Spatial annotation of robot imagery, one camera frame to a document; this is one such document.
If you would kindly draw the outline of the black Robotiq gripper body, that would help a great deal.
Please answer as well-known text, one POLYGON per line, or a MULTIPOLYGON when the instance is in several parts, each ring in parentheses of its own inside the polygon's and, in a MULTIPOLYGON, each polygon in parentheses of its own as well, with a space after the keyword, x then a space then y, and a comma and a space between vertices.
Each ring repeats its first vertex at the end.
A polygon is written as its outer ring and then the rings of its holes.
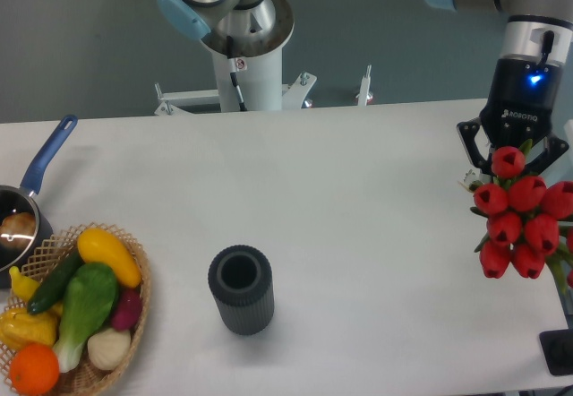
POLYGON ((479 118, 491 146, 537 144, 552 132, 552 112, 562 69, 526 60, 498 60, 492 86, 479 118))

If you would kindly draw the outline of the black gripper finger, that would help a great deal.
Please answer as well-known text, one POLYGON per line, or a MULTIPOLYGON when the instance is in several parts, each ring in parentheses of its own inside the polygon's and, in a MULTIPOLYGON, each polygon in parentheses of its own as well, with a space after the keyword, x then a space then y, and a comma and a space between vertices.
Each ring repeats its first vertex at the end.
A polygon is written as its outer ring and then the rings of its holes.
POLYGON ((482 174, 493 176, 492 156, 500 145, 500 124, 494 124, 491 121, 483 124, 482 119, 476 117, 458 123, 457 131, 472 165, 479 169, 482 174), (487 156, 480 152, 476 141, 476 136, 480 131, 484 132, 489 143, 487 156))
POLYGON ((569 144, 550 133, 543 139, 543 152, 525 166, 527 175, 541 175, 569 150, 569 144))

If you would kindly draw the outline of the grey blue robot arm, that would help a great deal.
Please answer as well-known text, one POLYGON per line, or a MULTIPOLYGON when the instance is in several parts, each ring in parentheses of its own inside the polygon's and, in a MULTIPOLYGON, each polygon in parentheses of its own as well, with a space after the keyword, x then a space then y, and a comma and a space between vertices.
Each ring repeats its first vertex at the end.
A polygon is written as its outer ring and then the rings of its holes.
MULTIPOLYGON (((493 171, 475 137, 492 151, 524 142, 543 151, 526 165, 542 173, 567 150, 552 130, 552 111, 572 43, 572 0, 425 0, 432 7, 505 13, 508 23, 487 102, 477 118, 458 124, 473 166, 493 171)), ((294 29, 286 0, 157 0, 164 18, 209 50, 225 112, 277 111, 303 105, 314 78, 282 83, 282 49, 294 29)))

